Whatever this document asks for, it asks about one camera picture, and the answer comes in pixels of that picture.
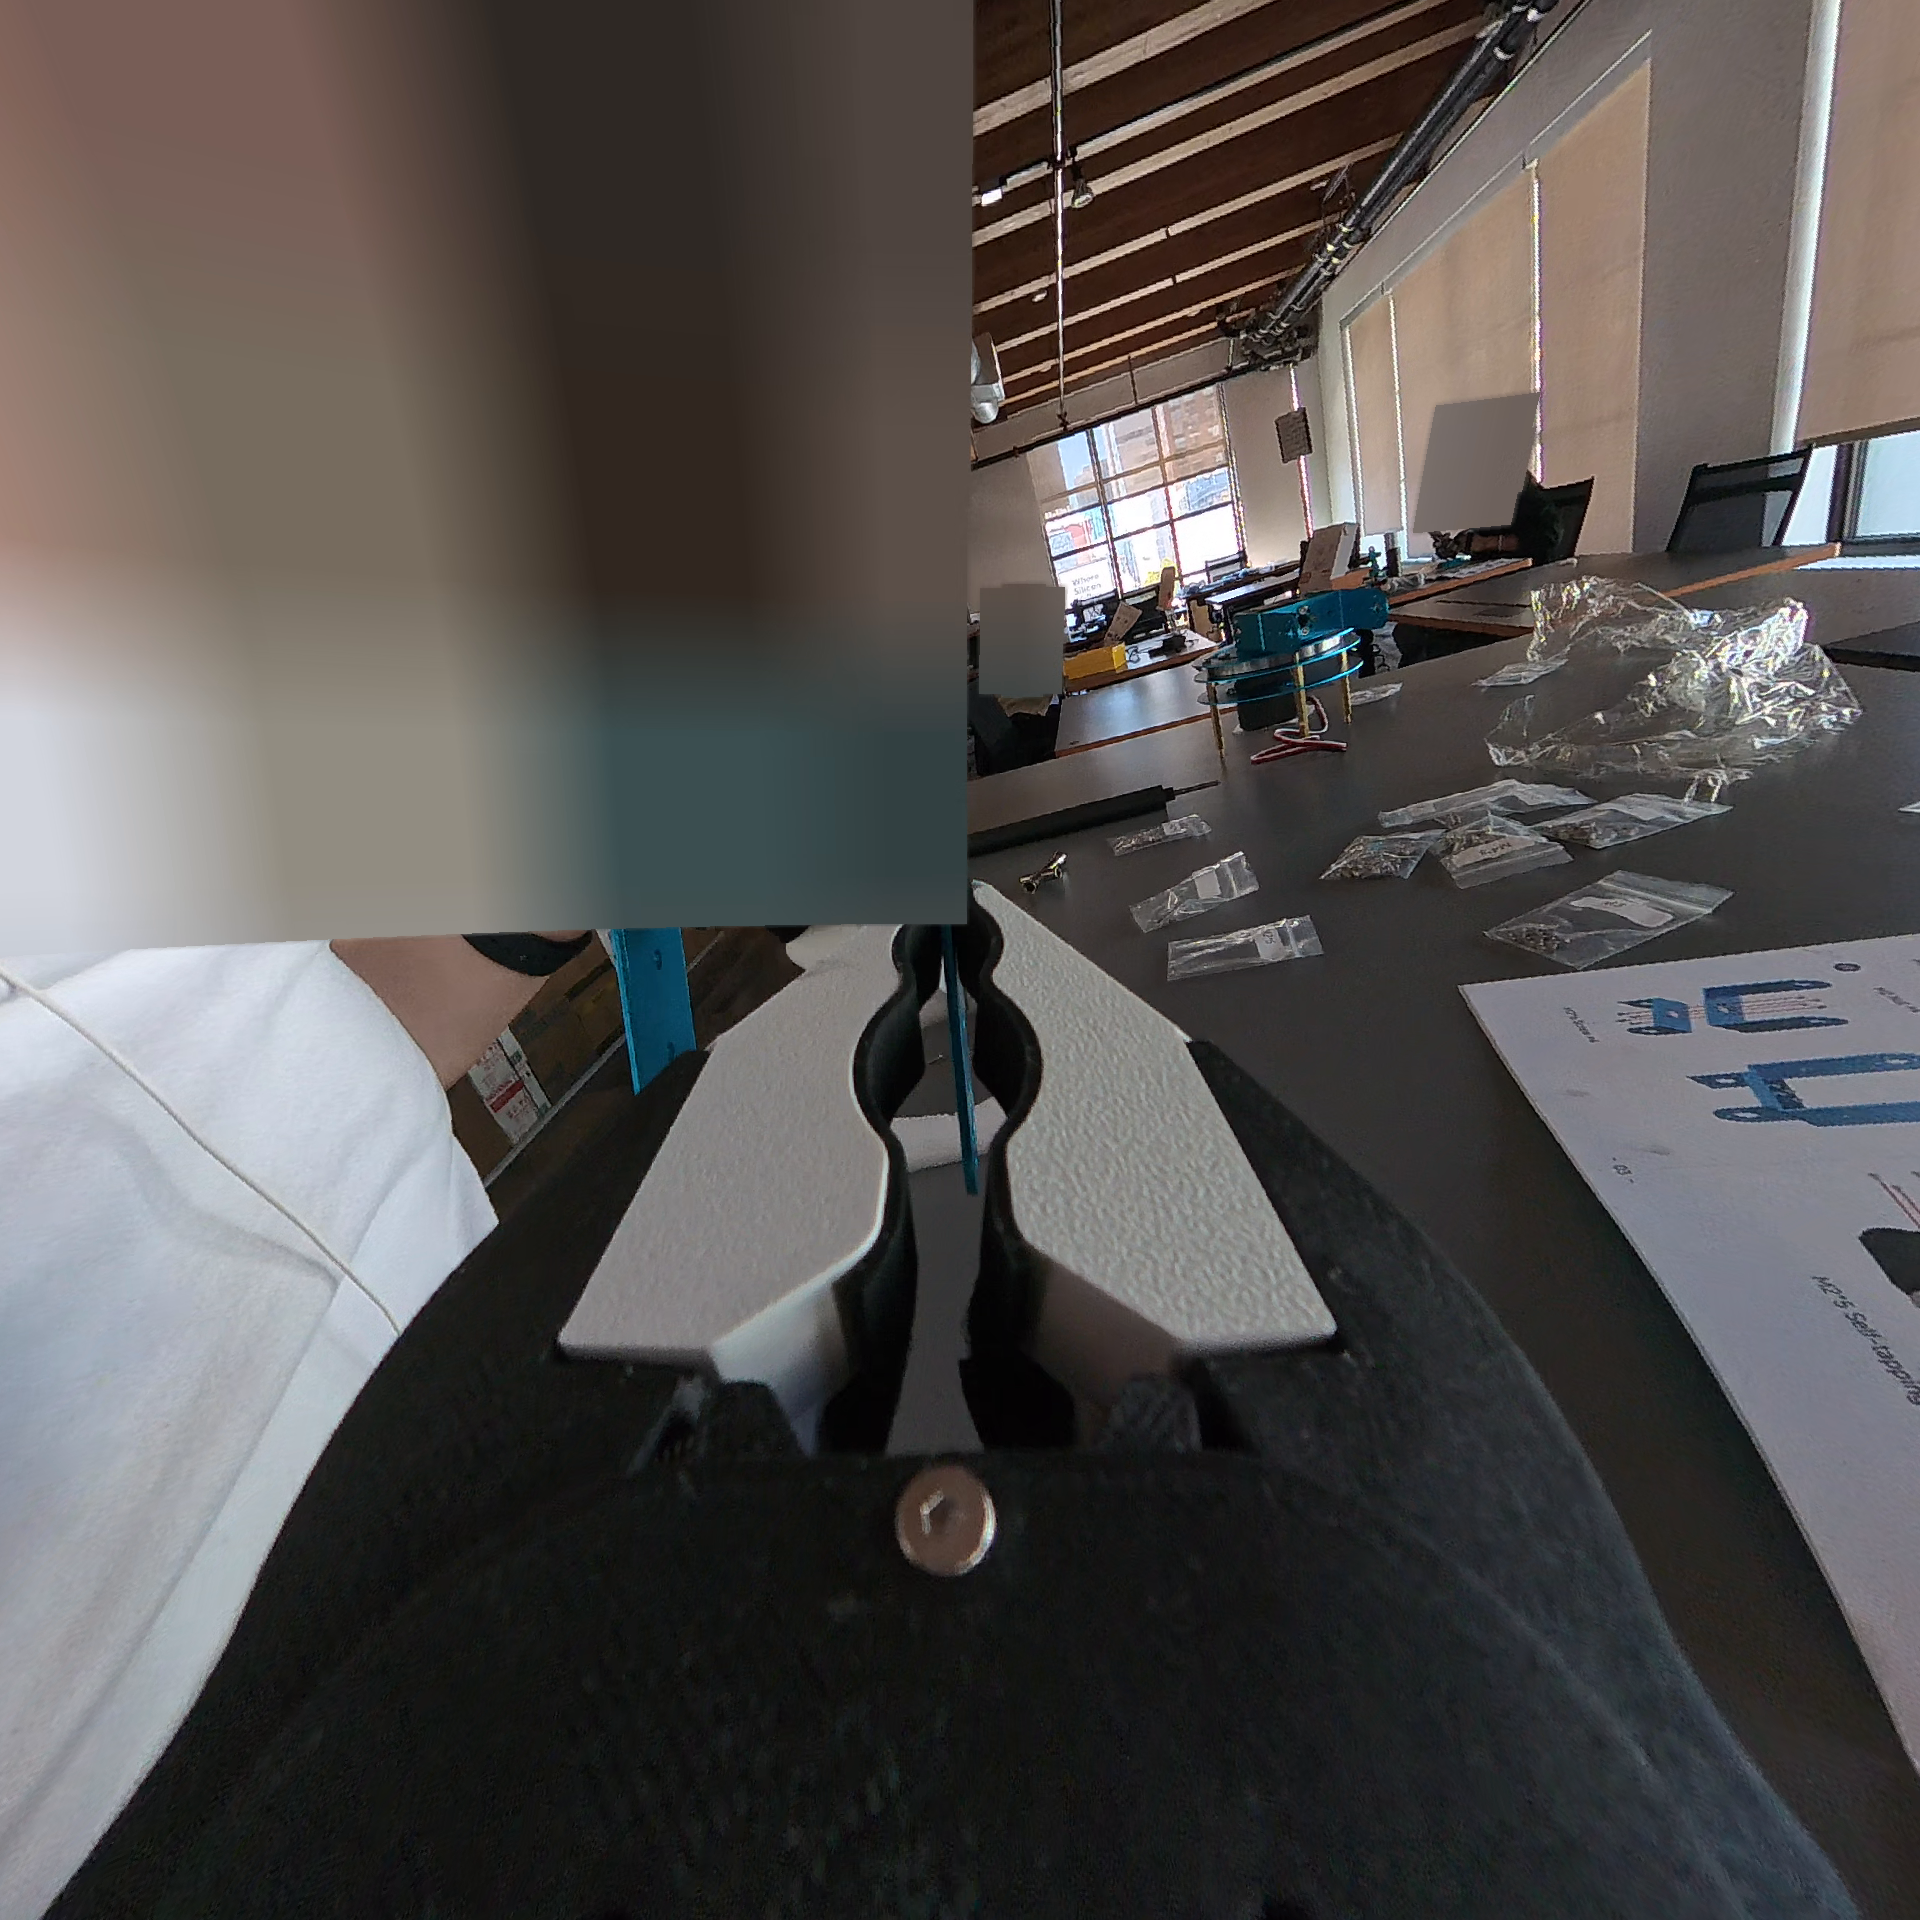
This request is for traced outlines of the black mesh chair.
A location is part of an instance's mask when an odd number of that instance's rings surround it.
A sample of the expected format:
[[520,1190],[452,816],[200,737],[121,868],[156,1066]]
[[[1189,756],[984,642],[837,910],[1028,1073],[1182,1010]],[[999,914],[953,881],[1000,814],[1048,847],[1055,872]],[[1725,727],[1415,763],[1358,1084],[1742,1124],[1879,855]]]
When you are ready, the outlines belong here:
[[1783,546],[1809,459],[1809,449],[1793,449],[1757,459],[1695,465],[1666,553],[1677,558]]
[[1594,480],[1548,487],[1530,471],[1522,478],[1512,519],[1505,528],[1511,548],[1528,562],[1554,564],[1577,553],[1577,542],[1592,504]]

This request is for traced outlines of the blue robot arm base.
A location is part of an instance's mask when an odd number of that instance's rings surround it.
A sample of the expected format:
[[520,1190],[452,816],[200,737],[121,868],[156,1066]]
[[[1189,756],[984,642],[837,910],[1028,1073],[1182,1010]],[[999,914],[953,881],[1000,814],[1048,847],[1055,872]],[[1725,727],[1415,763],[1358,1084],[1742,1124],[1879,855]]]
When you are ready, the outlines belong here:
[[1234,708],[1240,735],[1273,729],[1253,763],[1343,753],[1349,739],[1319,695],[1336,694],[1338,721],[1353,721],[1362,641],[1390,620],[1378,587],[1311,592],[1276,609],[1236,616],[1231,638],[1201,662],[1210,714]]

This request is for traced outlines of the large grid window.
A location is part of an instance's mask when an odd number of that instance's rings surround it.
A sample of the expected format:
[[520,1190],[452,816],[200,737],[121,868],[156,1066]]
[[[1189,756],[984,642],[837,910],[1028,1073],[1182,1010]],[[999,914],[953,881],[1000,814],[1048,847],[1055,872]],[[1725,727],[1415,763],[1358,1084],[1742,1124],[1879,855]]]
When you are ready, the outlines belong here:
[[1054,576],[1070,604],[1222,575],[1244,558],[1218,386],[1158,400],[1026,452]]

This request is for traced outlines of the crumpled clear plastic wrap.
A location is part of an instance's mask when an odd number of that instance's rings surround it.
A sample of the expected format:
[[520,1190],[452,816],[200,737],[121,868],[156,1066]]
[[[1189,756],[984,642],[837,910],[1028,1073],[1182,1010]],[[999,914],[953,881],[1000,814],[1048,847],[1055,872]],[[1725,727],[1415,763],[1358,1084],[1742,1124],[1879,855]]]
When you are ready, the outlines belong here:
[[1807,638],[1807,609],[1689,609],[1638,583],[1572,578],[1528,596],[1543,676],[1486,739],[1496,766],[1572,778],[1681,778],[1796,755],[1860,719]]

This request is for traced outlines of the dark grey desk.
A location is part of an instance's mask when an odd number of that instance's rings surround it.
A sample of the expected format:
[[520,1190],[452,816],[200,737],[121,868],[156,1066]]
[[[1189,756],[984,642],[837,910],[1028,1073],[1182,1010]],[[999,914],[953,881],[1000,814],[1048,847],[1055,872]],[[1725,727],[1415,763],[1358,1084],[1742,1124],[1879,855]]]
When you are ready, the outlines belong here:
[[1260,896],[1222,928],[1306,914],[1326,954],[1165,980],[1164,940],[1128,903],[1189,872],[1176,849],[1114,859],[1096,832],[1048,840],[1064,878],[1028,907],[1128,990],[1221,1046],[1378,1185],[1522,1346],[1602,1478],[1674,1636],[1742,1743],[1807,1824],[1860,1910],[1916,1916],[1916,1776],[1848,1625],[1708,1363],[1598,1196],[1502,1067],[1460,988],[1543,976],[1484,931],[1560,896],[1575,872],[1458,891],[1319,881],[1382,809],[1498,778],[1481,689],[1508,641],[1401,672],[1353,719],[1343,755],[1264,766],[1215,756],[1191,722],[969,790],[969,827],[1148,784],[1210,783],[1189,806],[1214,851],[1244,851]]

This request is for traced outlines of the beige roller blind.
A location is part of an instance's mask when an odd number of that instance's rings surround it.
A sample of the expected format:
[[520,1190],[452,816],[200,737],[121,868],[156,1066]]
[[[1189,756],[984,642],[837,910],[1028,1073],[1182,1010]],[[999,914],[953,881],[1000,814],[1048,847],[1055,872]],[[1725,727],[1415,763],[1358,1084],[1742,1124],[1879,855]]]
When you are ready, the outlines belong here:
[[1633,542],[1648,67],[1534,169],[1540,235],[1543,480],[1592,480],[1577,551]]
[[1796,438],[1918,419],[1918,4],[1840,4]]
[[1522,174],[1394,291],[1405,528],[1505,521],[1537,440],[1537,258]]

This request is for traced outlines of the cardboard box red label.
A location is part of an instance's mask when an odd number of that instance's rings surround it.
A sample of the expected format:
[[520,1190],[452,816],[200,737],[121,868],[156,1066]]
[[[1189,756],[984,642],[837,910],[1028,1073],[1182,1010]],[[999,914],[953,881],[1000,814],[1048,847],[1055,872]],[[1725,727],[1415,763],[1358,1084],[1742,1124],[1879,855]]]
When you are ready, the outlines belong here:
[[447,1089],[447,1114],[456,1144],[485,1185],[542,1128],[551,1102],[510,1030]]

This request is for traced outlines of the group of small screw bags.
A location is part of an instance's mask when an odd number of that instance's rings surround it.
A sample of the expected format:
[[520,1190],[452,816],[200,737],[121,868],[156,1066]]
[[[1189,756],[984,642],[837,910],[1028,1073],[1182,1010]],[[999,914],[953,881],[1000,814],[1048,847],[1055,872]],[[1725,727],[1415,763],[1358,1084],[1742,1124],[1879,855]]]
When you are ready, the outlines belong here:
[[[1591,801],[1560,784],[1498,779],[1437,801],[1380,814],[1324,868],[1324,881],[1408,881],[1424,862],[1458,890],[1548,874],[1575,851],[1617,851],[1725,812],[1716,798],[1633,794]],[[1636,872],[1583,881],[1570,894],[1488,931],[1494,945],[1540,956],[1564,970],[1641,946],[1672,928],[1708,919],[1728,890]],[[1324,952],[1306,918],[1168,945],[1168,980],[1266,970]]]

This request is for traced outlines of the person's left forearm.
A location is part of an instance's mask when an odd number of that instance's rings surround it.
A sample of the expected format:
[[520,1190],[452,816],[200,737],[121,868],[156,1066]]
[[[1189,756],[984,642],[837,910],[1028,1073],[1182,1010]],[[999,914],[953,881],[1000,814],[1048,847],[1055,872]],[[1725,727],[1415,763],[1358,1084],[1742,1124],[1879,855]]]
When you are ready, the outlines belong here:
[[481,1058],[525,1002],[525,980],[462,936],[336,940],[329,946],[381,999],[442,1089]]

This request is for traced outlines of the large blue metal U bracket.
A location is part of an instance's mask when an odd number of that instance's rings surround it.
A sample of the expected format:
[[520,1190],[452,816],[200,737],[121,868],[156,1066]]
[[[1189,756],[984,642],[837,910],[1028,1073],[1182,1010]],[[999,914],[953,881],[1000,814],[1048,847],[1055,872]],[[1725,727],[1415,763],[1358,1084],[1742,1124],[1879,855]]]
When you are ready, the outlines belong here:
[[[941,928],[941,984],[922,1003],[922,1022],[945,1022],[945,1063],[951,1071],[951,1140],[921,1128],[906,1144],[911,1168],[954,1161],[969,1193],[981,1191],[981,1152],[992,1144],[984,1111],[989,1100],[976,1092],[969,1058],[969,1009],[958,974],[958,928]],[[620,1010],[630,1063],[630,1086],[639,1096],[678,1057],[697,1050],[697,1024],[687,994],[686,942],[676,928],[615,928],[602,937],[615,967]]]

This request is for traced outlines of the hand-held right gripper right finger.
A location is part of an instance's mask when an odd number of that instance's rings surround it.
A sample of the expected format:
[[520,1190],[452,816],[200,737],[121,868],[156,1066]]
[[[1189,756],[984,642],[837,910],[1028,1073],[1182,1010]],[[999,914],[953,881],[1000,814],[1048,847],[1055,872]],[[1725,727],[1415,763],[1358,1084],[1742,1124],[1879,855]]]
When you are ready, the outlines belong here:
[[1336,1321],[1186,1034],[976,881],[962,976],[983,1161],[972,1361],[1110,1407],[1191,1361],[1326,1346]]

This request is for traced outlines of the printed instruction manual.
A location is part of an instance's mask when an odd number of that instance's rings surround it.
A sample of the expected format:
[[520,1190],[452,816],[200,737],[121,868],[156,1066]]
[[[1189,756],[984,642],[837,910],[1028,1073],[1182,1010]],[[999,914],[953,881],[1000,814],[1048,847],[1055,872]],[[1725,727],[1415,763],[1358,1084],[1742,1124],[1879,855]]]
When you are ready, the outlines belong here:
[[1916,1761],[1916,936],[1462,996],[1711,1368]]

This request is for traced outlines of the black screwdriver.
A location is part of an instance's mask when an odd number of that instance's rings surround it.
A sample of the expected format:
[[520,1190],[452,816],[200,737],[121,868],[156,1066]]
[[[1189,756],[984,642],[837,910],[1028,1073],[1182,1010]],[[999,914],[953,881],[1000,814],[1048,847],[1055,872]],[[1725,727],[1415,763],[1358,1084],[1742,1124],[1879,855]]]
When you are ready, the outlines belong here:
[[1194,783],[1183,786],[1165,786],[1151,784],[1141,786],[1127,794],[1108,795],[1102,801],[1087,801],[1072,808],[1054,808],[1046,812],[1038,812],[1028,818],[999,824],[993,827],[983,827],[969,832],[967,836],[967,855],[983,858],[1008,849],[1018,849],[1028,843],[1038,843],[1048,836],[1072,834],[1092,830],[1100,826],[1113,826],[1122,822],[1134,822],[1156,809],[1169,808],[1174,801],[1182,801],[1191,794],[1200,794],[1215,786],[1215,779]]

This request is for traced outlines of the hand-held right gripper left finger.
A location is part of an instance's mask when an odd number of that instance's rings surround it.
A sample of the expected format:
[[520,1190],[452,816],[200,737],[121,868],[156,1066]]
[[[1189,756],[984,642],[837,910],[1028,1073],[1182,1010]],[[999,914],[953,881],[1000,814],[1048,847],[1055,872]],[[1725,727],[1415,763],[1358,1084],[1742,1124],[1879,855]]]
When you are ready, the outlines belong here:
[[559,1334],[569,1355],[768,1386],[881,1452],[919,1256],[892,1118],[921,1080],[921,932],[853,931],[706,1057]]

